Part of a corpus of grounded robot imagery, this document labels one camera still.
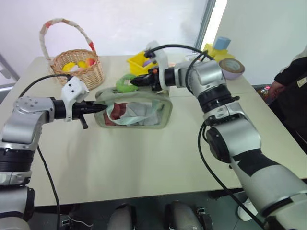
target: red fabric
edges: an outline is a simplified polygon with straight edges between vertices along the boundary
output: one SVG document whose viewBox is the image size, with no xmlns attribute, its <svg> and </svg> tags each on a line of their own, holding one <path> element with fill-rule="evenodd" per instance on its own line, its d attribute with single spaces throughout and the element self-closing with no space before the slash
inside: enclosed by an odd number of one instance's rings
<svg viewBox="0 0 307 230">
<path fill-rule="evenodd" d="M 113 120 L 120 119 L 120 117 L 124 115 L 124 113 L 126 112 L 126 104 L 127 103 L 120 103 L 120 104 L 114 103 L 114 109 L 110 114 Z M 108 118 L 106 112 L 104 112 L 104 120 L 107 126 L 117 126 L 116 123 L 114 123 Z"/>
<path fill-rule="evenodd" d="M 49 28 L 52 24 L 51 24 L 51 22 L 49 21 L 49 22 L 46 22 L 45 25 L 46 25 L 47 28 Z"/>
<path fill-rule="evenodd" d="M 93 43 L 93 42 L 91 42 L 91 43 L 89 44 L 89 46 L 91 47 L 92 50 L 95 50 L 95 48 L 94 48 L 94 43 Z"/>
</svg>

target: blue block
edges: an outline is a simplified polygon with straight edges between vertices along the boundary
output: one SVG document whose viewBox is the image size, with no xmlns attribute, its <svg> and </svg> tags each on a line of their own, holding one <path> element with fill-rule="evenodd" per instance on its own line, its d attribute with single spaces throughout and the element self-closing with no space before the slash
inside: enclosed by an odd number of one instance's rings
<svg viewBox="0 0 307 230">
<path fill-rule="evenodd" d="M 227 37 L 218 37 L 213 45 L 214 49 L 227 49 L 229 43 L 230 43 L 230 39 Z"/>
</svg>

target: transparent pouch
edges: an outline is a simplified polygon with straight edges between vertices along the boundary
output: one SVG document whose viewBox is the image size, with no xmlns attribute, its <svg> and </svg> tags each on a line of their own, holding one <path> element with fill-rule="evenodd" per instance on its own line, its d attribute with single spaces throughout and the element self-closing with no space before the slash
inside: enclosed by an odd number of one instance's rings
<svg viewBox="0 0 307 230">
<path fill-rule="evenodd" d="M 173 108 L 168 91 L 121 93 L 116 88 L 107 88 L 98 91 L 95 97 L 95 104 L 108 106 L 94 114 L 96 122 L 108 128 L 163 128 Z"/>
</svg>

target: purple object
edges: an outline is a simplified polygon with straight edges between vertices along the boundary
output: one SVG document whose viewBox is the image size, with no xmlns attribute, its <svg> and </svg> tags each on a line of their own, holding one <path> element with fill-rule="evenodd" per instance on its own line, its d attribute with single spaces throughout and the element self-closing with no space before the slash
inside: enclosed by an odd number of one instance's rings
<svg viewBox="0 0 307 230">
<path fill-rule="evenodd" d="M 143 63 L 143 65 L 142 65 L 142 67 L 145 67 L 145 66 L 149 65 L 151 62 L 152 62 L 151 60 L 145 61 Z"/>
</svg>

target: yellow tray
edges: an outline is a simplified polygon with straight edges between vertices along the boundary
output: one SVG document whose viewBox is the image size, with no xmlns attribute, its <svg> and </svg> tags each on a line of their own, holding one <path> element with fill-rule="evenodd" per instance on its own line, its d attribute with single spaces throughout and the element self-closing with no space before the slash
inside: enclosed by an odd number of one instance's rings
<svg viewBox="0 0 307 230">
<path fill-rule="evenodd" d="M 144 57 L 144 53 L 145 53 L 144 51 L 141 51 L 137 55 L 127 60 L 130 66 L 130 72 L 136 76 L 141 75 L 141 74 L 146 74 L 148 73 L 148 70 L 150 68 L 158 65 L 158 64 L 150 63 L 147 66 L 143 67 L 142 66 L 143 63 L 149 60 L 149 58 Z"/>
</svg>

